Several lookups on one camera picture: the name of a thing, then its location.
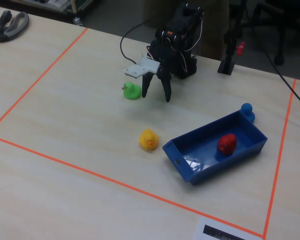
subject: black stand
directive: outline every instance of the black stand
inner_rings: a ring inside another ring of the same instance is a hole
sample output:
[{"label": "black stand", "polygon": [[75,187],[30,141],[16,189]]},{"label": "black stand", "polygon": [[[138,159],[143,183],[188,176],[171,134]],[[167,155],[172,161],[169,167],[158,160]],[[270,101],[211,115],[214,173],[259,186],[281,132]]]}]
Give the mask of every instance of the black stand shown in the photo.
[{"label": "black stand", "polygon": [[224,42],[227,44],[226,47],[226,57],[224,60],[221,61],[218,73],[231,75],[232,70],[234,69],[235,62],[232,61],[232,56],[236,52],[237,47],[237,38],[238,34],[241,30],[241,20],[244,15],[244,11],[246,9],[247,0],[241,0],[240,8],[238,10],[238,14],[235,20],[235,26],[232,31],[228,30],[224,35]]}]

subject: orange tape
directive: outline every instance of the orange tape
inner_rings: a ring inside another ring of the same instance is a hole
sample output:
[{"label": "orange tape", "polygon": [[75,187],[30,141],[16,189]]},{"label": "orange tape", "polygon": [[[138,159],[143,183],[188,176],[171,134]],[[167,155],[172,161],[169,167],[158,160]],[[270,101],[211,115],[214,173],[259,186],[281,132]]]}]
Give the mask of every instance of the orange tape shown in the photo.
[{"label": "orange tape", "polygon": [[87,32],[88,28],[86,28],[65,50],[64,52],[44,71],[44,73],[25,91],[24,94],[8,109],[8,111],[3,114],[0,118],[1,121],[15,108],[15,106],[30,92],[30,90],[49,72],[49,70],[69,51],[70,48]]},{"label": "orange tape", "polygon": [[[293,85],[292,85],[293,90],[295,90],[295,88],[296,88],[296,83],[297,83],[297,79],[294,79]],[[276,193],[276,186],[277,186],[277,181],[278,181],[281,157],[282,157],[282,152],[283,152],[284,145],[285,145],[287,125],[288,125],[288,121],[289,121],[289,115],[290,115],[290,110],[291,110],[291,105],[292,105],[292,100],[293,99],[294,99],[294,93],[291,92],[288,108],[287,108],[286,114],[285,114],[285,121],[284,121],[284,125],[283,125],[281,143],[280,143],[279,154],[278,154],[278,161],[276,163],[274,180],[273,180],[272,191],[271,191],[271,197],[270,197],[270,202],[269,202],[268,211],[267,211],[267,214],[266,214],[265,225],[264,225],[264,230],[263,230],[263,235],[262,235],[262,239],[264,239],[264,240],[266,239],[266,236],[267,236],[268,227],[269,227],[269,220],[270,220],[270,216],[271,216],[272,207],[273,207],[273,204],[274,204],[274,198],[275,198],[275,193]]]},{"label": "orange tape", "polygon": [[27,152],[36,154],[36,155],[38,155],[38,156],[41,156],[41,157],[43,157],[43,158],[46,158],[46,159],[55,161],[55,162],[60,163],[60,164],[63,164],[63,165],[66,165],[66,166],[68,166],[68,167],[70,167],[70,168],[74,168],[74,169],[80,170],[80,171],[85,172],[85,173],[87,173],[87,174],[94,175],[94,176],[96,176],[96,177],[98,177],[98,178],[107,180],[107,181],[112,182],[112,183],[114,183],[114,184],[118,184],[118,185],[120,185],[120,186],[122,186],[122,187],[131,189],[131,190],[136,191],[136,192],[138,192],[138,193],[147,195],[147,196],[149,196],[149,197],[152,197],[152,198],[154,198],[154,199],[160,200],[160,201],[165,202],[165,203],[167,203],[167,204],[171,204],[171,205],[173,205],[173,206],[175,206],[175,207],[178,207],[178,208],[187,210],[187,211],[189,211],[189,212],[192,212],[192,213],[195,213],[195,214],[198,214],[198,215],[207,217],[207,218],[209,218],[209,219],[213,219],[213,220],[215,220],[215,221],[218,221],[218,222],[220,222],[220,223],[229,225],[229,226],[231,226],[231,227],[234,227],[234,228],[236,228],[236,229],[242,230],[242,231],[244,231],[244,232],[247,232],[247,233],[249,233],[249,234],[255,235],[255,236],[257,236],[257,237],[260,237],[260,238],[262,237],[262,234],[260,234],[260,233],[256,233],[256,232],[251,231],[251,230],[249,230],[249,229],[247,229],[247,228],[244,228],[244,227],[242,227],[242,226],[239,226],[239,225],[236,225],[236,224],[234,224],[234,223],[231,223],[231,222],[222,220],[222,219],[220,219],[220,218],[218,218],[218,217],[215,217],[215,216],[206,214],[206,213],[204,213],[204,212],[195,210],[195,209],[193,209],[193,208],[190,208],[190,207],[181,205],[181,204],[176,203],[176,202],[174,202],[174,201],[170,201],[170,200],[165,199],[165,198],[163,198],[163,197],[160,197],[160,196],[157,196],[157,195],[152,194],[152,193],[150,193],[150,192],[141,190],[141,189],[139,189],[139,188],[136,188],[136,187],[131,186],[131,185],[128,185],[128,184],[126,184],[126,183],[123,183],[123,182],[120,182],[120,181],[118,181],[118,180],[112,179],[112,178],[110,178],[110,177],[101,175],[101,174],[96,173],[96,172],[94,172],[94,171],[90,171],[90,170],[85,169],[85,168],[83,168],[83,167],[80,167],[80,166],[77,166],[77,165],[68,163],[68,162],[66,162],[66,161],[62,161],[62,160],[59,160],[59,159],[57,159],[57,158],[54,158],[54,157],[45,155],[45,154],[43,154],[43,153],[40,153],[40,152],[31,150],[31,149],[29,149],[29,148],[26,148],[26,147],[21,146],[21,145],[18,145],[18,144],[16,144],[16,143],[13,143],[13,142],[4,140],[4,139],[2,139],[2,138],[0,138],[0,142],[3,142],[3,143],[6,143],[6,144],[9,144],[9,145],[12,145],[12,146],[17,147],[17,148],[19,148],[19,149],[23,149],[23,150],[25,150],[25,151],[27,151]]}]

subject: black cable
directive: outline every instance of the black cable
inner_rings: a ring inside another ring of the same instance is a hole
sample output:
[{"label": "black cable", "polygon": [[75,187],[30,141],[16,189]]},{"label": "black cable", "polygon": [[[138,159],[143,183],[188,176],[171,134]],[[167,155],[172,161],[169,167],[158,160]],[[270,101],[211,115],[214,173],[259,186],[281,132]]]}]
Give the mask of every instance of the black cable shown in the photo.
[{"label": "black cable", "polygon": [[287,82],[287,80],[285,80],[285,78],[282,76],[282,74],[279,72],[279,70],[277,69],[277,66],[274,64],[274,62],[271,60],[266,48],[264,47],[262,41],[260,40],[259,36],[256,34],[255,32],[255,27],[254,27],[254,24],[249,16],[249,13],[248,13],[248,9],[247,9],[247,6],[245,6],[245,14],[246,14],[246,17],[249,21],[249,24],[251,25],[251,29],[252,29],[252,32],[253,34],[255,35],[255,38],[257,39],[259,45],[261,46],[263,52],[265,53],[266,57],[268,58],[269,62],[271,63],[272,67],[274,68],[274,70],[276,71],[276,73],[280,76],[280,78],[284,81],[284,83],[288,86],[288,88],[291,90],[291,92],[293,92],[293,94],[296,96],[297,99],[299,99],[300,101],[300,97],[298,96],[298,94],[293,90],[293,88],[289,85],[289,83]]},{"label": "black cable", "polygon": [[122,42],[123,42],[123,40],[125,39],[125,37],[126,37],[129,33],[131,33],[133,30],[135,30],[135,29],[139,28],[140,26],[142,26],[143,24],[146,24],[147,22],[151,21],[152,19],[157,18],[157,17],[160,16],[161,14],[167,13],[167,12],[169,12],[169,11],[172,11],[172,9],[169,8],[169,9],[165,9],[165,10],[159,12],[158,14],[156,14],[156,15],[154,15],[154,16],[148,18],[147,20],[143,21],[142,23],[140,23],[140,24],[134,26],[134,27],[131,28],[129,31],[127,31],[127,32],[125,33],[125,35],[123,35],[123,37],[121,38],[121,41],[120,41],[120,50],[121,50],[122,56],[123,56],[125,59],[128,59],[129,61],[133,62],[134,64],[137,64],[137,63],[136,63],[135,61],[133,61],[131,58],[128,58],[128,57],[124,54],[124,52],[122,51]]}]

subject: chair wheel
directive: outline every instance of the chair wheel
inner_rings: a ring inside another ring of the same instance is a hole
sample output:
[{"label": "chair wheel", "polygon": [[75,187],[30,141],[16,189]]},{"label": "chair wheel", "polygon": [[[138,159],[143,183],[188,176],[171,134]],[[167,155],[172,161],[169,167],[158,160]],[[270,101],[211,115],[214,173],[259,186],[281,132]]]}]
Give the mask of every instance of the chair wheel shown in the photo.
[{"label": "chair wheel", "polygon": [[275,56],[274,63],[275,65],[281,66],[285,62],[285,58],[283,56]]}]

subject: cable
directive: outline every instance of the cable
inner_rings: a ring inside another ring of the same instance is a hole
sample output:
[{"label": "cable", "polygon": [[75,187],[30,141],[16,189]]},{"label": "cable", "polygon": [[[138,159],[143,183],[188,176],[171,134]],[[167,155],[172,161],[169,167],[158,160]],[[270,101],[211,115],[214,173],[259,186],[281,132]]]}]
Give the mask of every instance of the cable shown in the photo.
[{"label": "cable", "polygon": [[146,50],[148,51],[148,54],[150,55],[150,57],[151,57],[152,60],[154,61],[155,58],[154,58],[154,56],[150,53],[150,51],[149,51],[149,46],[146,46]]},{"label": "cable", "polygon": [[169,9],[165,9],[165,10],[159,12],[158,14],[156,14],[156,15],[154,15],[154,16],[148,18],[147,20],[144,20],[142,23],[140,23],[140,24],[134,26],[134,27],[131,28],[129,31],[127,31],[127,32],[125,33],[125,35],[123,35],[123,37],[121,38],[121,41],[120,41],[120,51],[121,51],[121,53],[122,53],[122,56],[123,56],[125,59],[128,59],[129,61],[133,62],[134,64],[137,64],[135,61],[133,61],[131,58],[127,57],[127,56],[124,54],[124,51],[122,50],[122,42],[123,42],[123,40],[124,40],[125,37],[126,37],[129,33],[131,33],[133,30],[139,28],[139,27],[142,26],[143,24],[146,24],[147,22],[151,21],[152,19],[157,18],[157,17],[160,16],[161,14],[168,13],[169,11],[172,11],[172,10],[173,10],[173,9],[170,9],[170,8],[169,8]]},{"label": "cable", "polygon": [[181,56],[182,56],[182,58],[183,58],[184,66],[185,66],[185,68],[184,68],[184,66],[182,66],[182,68],[183,68],[183,70],[187,73],[187,72],[188,72],[188,67],[187,67],[187,63],[186,63],[185,56],[182,54],[181,51],[180,51],[180,54],[181,54]]},{"label": "cable", "polygon": [[201,31],[200,31],[200,37],[199,37],[198,41],[196,41],[196,43],[195,43],[191,48],[189,48],[188,50],[184,50],[185,52],[188,52],[188,51],[192,50],[192,49],[198,44],[198,42],[199,42],[200,39],[201,39],[202,28],[203,28],[204,20],[202,19],[202,17],[200,17],[200,18],[201,18]]},{"label": "cable", "polygon": [[255,38],[257,39],[259,45],[261,46],[263,52],[265,53],[266,57],[268,58],[269,62],[271,63],[272,67],[274,68],[274,70],[276,71],[276,73],[280,76],[280,78],[284,81],[284,83],[288,86],[288,88],[291,90],[291,92],[293,92],[293,94],[296,96],[296,98],[300,101],[300,97],[298,96],[298,94],[293,90],[293,88],[289,85],[289,83],[287,82],[287,80],[285,80],[285,78],[282,76],[282,74],[279,72],[279,70],[277,69],[277,66],[274,64],[274,62],[271,60],[266,48],[264,47],[262,41],[260,40],[259,36],[257,35],[257,33],[255,32],[255,28],[254,28],[254,25],[251,21],[251,18],[248,14],[248,9],[247,9],[247,6],[245,6],[245,14],[246,14],[246,17],[249,21],[249,24],[251,25],[251,29],[252,29],[252,32],[253,34],[255,35]]},{"label": "cable", "polygon": [[176,49],[174,49],[174,48],[172,47],[171,41],[170,41],[170,39],[169,39],[168,37],[166,37],[166,39],[169,41],[170,47],[171,47],[174,51],[178,51],[178,52],[181,54],[181,56],[182,56],[182,58],[183,58],[183,61],[184,61],[184,66],[182,66],[182,68],[183,68],[183,70],[187,73],[187,72],[188,72],[188,67],[187,67],[187,62],[186,62],[185,56],[183,55],[183,53],[182,53],[181,51],[176,50]]}]

